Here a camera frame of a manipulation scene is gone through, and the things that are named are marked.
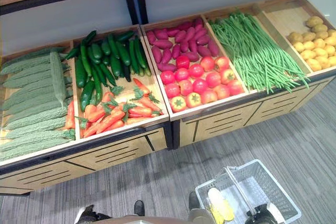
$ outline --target carrot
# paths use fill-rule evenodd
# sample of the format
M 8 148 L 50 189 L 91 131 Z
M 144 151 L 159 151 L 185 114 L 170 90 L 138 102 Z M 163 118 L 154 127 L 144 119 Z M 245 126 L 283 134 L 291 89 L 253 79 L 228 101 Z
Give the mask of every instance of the carrot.
M 141 89 L 141 91 L 143 92 L 144 96 L 147 97 L 151 91 L 144 84 L 142 84 L 142 82 L 139 81 L 137 78 L 133 78 L 133 81 L 139 87 L 139 89 Z
M 104 130 L 110 127 L 113 123 L 115 123 L 117 120 L 122 119 L 124 115 L 125 113 L 121 110 L 113 110 L 110 115 L 105 117 L 101 121 L 101 123 L 99 123 L 96 133 L 97 134 L 102 133 Z
M 110 127 L 108 127 L 104 131 L 112 131 L 112 130 L 114 130 L 116 128 L 123 127 L 124 125 L 125 125 L 125 123 L 122 120 L 117 120 L 115 123 L 113 123 Z
M 150 118 L 145 118 L 145 117 L 141 117 L 141 118 L 128 118 L 127 122 L 126 122 L 126 125 L 130 125 L 130 124 L 133 124 L 133 123 L 139 123 L 143 120 L 147 120 L 147 119 L 150 119 Z
M 142 97 L 139 100 L 139 102 L 142 105 L 144 105 L 144 106 L 146 106 L 148 108 L 151 108 L 153 111 L 159 111 L 161 115 L 163 114 L 162 111 L 161 111 L 161 109 L 158 106 L 156 106 L 155 103 L 152 102 L 148 97 Z
M 75 128 L 75 108 L 74 101 L 72 100 L 68 107 L 68 114 L 65 119 L 65 128 L 74 129 Z
M 141 106 L 136 106 L 134 108 L 129 109 L 128 111 L 130 114 L 137 114 L 141 116 L 151 116 L 152 115 L 151 108 L 145 108 Z

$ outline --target person's foot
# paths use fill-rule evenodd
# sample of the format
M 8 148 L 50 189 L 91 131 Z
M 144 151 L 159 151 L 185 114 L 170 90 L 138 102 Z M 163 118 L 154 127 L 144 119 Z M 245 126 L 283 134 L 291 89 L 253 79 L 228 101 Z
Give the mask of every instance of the person's foot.
M 145 205 L 142 200 L 137 200 L 134 204 L 134 214 L 145 216 Z
M 198 201 L 198 197 L 196 195 L 196 192 L 192 191 L 189 194 L 189 211 L 191 211 L 192 209 L 200 208 L 199 203 L 200 202 Z

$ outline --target green vegetable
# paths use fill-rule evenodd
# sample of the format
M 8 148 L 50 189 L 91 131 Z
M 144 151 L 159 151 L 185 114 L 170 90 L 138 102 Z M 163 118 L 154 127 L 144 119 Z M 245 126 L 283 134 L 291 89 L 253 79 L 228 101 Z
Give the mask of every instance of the green vegetable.
M 89 105 L 94 88 L 94 82 L 91 80 L 88 81 L 88 83 L 83 88 L 82 95 L 80 96 L 80 109 L 82 112 L 84 112 L 85 107 Z
M 83 62 L 80 58 L 81 57 L 75 61 L 75 75 L 77 87 L 83 88 L 86 84 L 88 74 L 85 71 Z
M 134 70 L 135 73 L 139 73 L 139 65 L 135 56 L 134 40 L 130 40 L 129 49 L 130 49 L 132 69 Z
M 116 42 L 116 44 L 117 44 L 117 49 L 118 49 L 118 52 L 119 52 L 119 55 L 120 55 L 120 59 L 122 60 L 122 62 L 126 66 L 129 66 L 131 64 L 131 59 L 130 59 L 130 56 L 129 56 L 127 50 L 126 50 L 126 47 L 118 41 Z
M 96 89 L 96 104 L 100 103 L 102 97 L 103 97 L 103 90 L 101 88 L 101 83 L 99 80 L 98 73 L 96 72 L 95 68 L 92 69 L 92 76 L 93 80 L 95 82 L 94 88 Z
M 52 86 L 54 87 L 55 96 L 63 108 L 64 100 L 67 97 L 67 95 L 64 83 L 62 63 L 61 60 L 59 59 L 57 52 L 50 53 L 50 67 L 51 67 L 51 79 L 53 81 Z
M 5 127 L 6 130 L 14 130 L 20 127 L 25 127 L 27 125 L 43 122 L 49 119 L 61 118 L 68 113 L 67 107 L 58 107 L 51 110 L 46 110 L 41 113 L 37 113 L 26 118 L 21 118 L 14 122 L 8 123 Z
M 101 50 L 104 52 L 105 55 L 111 54 L 111 49 L 110 49 L 109 43 L 106 38 L 101 43 Z
M 137 56 L 136 58 L 138 60 L 138 63 L 140 67 L 146 68 L 147 65 L 146 57 L 144 55 L 144 51 L 142 46 L 140 45 L 140 40 L 138 37 L 135 38 L 134 44 L 135 44 L 135 55 Z
M 62 52 L 64 51 L 64 49 L 66 49 L 65 47 L 48 47 L 48 48 L 42 48 L 38 51 L 34 51 L 34 52 L 30 52 L 28 54 L 22 55 L 20 57 L 17 57 L 13 60 L 9 60 L 5 63 L 2 64 L 2 68 L 5 69 L 7 68 L 9 65 L 19 62 L 19 61 L 23 61 L 23 60 L 28 60 L 28 59 L 33 59 L 33 58 L 37 58 L 40 57 L 41 55 L 49 55 L 51 50 L 54 50 L 56 52 Z
M 119 52 L 118 52 L 118 49 L 117 49 L 117 45 L 115 44 L 116 42 L 114 41 L 113 35 L 109 34 L 107 39 L 108 39 L 108 43 L 109 43 L 109 46 L 110 46 L 111 52 L 112 52 L 111 56 L 114 56 L 117 59 L 119 59 L 120 56 L 119 56 Z
M 134 31 L 127 31 L 119 36 L 117 36 L 118 42 L 125 42 L 129 40 L 134 35 Z
M 34 125 L 28 125 L 25 127 L 21 127 L 15 130 L 12 130 L 8 132 L 6 135 L 7 139 L 14 139 L 21 136 L 24 136 L 26 134 L 32 133 L 32 132 L 40 132 L 40 131 L 50 131 L 55 130 L 58 128 L 62 128 L 65 126 L 65 116 L 62 118 L 55 118 L 55 119 L 49 119 L 47 121 L 35 123 Z
M 87 56 L 86 45 L 83 41 L 80 44 L 80 53 L 81 53 L 81 60 L 83 62 L 84 69 L 85 69 L 86 73 L 88 74 L 88 76 L 91 77 L 92 76 L 91 67 L 90 67 L 90 63 L 89 63 L 89 60 L 88 60 L 88 56 Z
M 92 43 L 91 47 L 92 47 L 93 57 L 95 59 L 101 59 L 101 57 L 103 56 L 103 53 L 100 49 L 100 46 L 98 46 L 98 44 L 96 43 Z
M 72 91 L 71 90 L 67 90 L 66 93 L 67 97 L 71 97 L 72 96 Z M 58 101 L 56 99 L 55 93 L 54 92 L 50 92 L 50 93 L 46 93 L 46 94 L 41 94 L 37 97 L 34 97 L 32 99 L 26 100 L 25 102 L 19 103 L 16 106 L 12 106 L 9 108 L 9 110 L 7 111 L 7 115 L 13 115 L 16 114 L 20 111 L 23 110 L 27 110 L 31 107 L 34 106 L 38 106 L 42 103 L 46 103 L 46 102 L 51 102 L 51 101 Z
M 110 72 L 110 70 L 103 63 L 99 64 L 99 67 L 102 70 L 102 72 L 104 73 L 104 75 L 107 77 L 107 79 L 109 80 L 109 82 L 113 86 L 116 86 L 115 79 L 114 79 L 112 73 Z

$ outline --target yellow item in basket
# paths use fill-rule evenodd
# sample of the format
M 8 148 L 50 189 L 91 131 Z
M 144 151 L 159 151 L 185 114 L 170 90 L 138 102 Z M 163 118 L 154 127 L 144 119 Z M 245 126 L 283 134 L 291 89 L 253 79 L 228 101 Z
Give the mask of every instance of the yellow item in basket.
M 217 224 L 223 224 L 235 218 L 232 207 L 229 202 L 224 199 L 218 189 L 211 188 L 208 192 L 208 198 L 210 201 L 210 212 L 214 216 Z
M 310 66 L 311 70 L 313 70 L 314 72 L 322 70 L 322 67 L 321 67 L 320 63 L 317 60 L 309 59 L 306 62 Z

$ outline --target produce display stand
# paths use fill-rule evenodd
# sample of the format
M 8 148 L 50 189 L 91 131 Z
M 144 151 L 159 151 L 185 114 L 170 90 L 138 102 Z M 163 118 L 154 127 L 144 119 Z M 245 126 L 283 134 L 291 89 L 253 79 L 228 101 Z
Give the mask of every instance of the produce display stand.
M 105 37 L 109 33 L 118 35 L 128 30 L 133 30 L 140 37 L 141 43 L 145 48 L 140 27 L 136 25 L 99 34 L 96 40 Z M 64 46 L 69 51 L 80 40 L 74 39 L 48 45 L 47 47 Z M 4 61 L 37 49 L 39 48 L 7 56 L 4 58 Z M 82 116 L 78 104 L 80 89 L 76 86 L 74 59 L 68 60 L 68 64 L 71 67 L 69 75 L 72 77 L 75 116 Z M 154 73 L 151 64 L 149 64 L 149 67 L 151 72 Z M 0 194 L 24 195 L 32 190 L 61 183 L 155 151 L 172 148 L 169 115 L 156 77 L 153 74 L 150 77 L 137 76 L 137 78 L 159 100 L 159 107 L 163 112 L 162 115 L 86 138 L 81 137 L 79 121 L 76 119 L 75 141 L 0 162 Z M 125 90 L 116 97 L 116 101 L 126 101 L 134 98 L 133 88 L 135 84 L 133 82 L 126 82 L 123 78 L 119 79 L 117 84 L 124 86 Z M 1 90 L 5 94 L 5 97 L 8 97 L 12 91 L 11 89 Z M 6 121 L 6 111 L 3 112 L 3 116 L 2 123 L 4 124 Z M 5 135 L 6 132 L 3 131 L 2 127 L 1 136 Z
M 219 45 L 221 50 L 220 55 L 225 56 L 226 52 L 215 37 L 208 20 L 228 17 L 230 13 L 237 9 L 243 13 L 252 14 L 264 31 L 284 51 L 292 56 L 309 78 L 309 89 L 301 83 L 301 86 L 294 88 L 291 93 L 275 89 L 274 93 L 267 94 L 266 91 L 257 92 L 256 90 L 252 90 L 248 92 L 246 87 L 244 87 L 245 92 L 242 94 L 173 113 L 170 108 L 169 99 L 164 91 L 164 85 L 160 78 L 161 72 L 156 66 L 146 32 L 156 28 L 174 27 L 184 21 L 192 21 L 196 17 L 202 17 L 205 27 L 208 29 L 208 35 Z M 307 27 L 304 25 L 305 21 L 313 15 L 321 17 L 324 24 L 328 26 L 328 29 L 334 29 L 324 16 L 307 0 L 266 0 L 143 25 L 142 31 L 148 53 L 158 76 L 163 98 L 173 124 L 174 148 L 292 112 L 321 91 L 336 76 L 336 67 L 312 72 L 286 38 L 294 30 L 299 32 L 307 31 Z

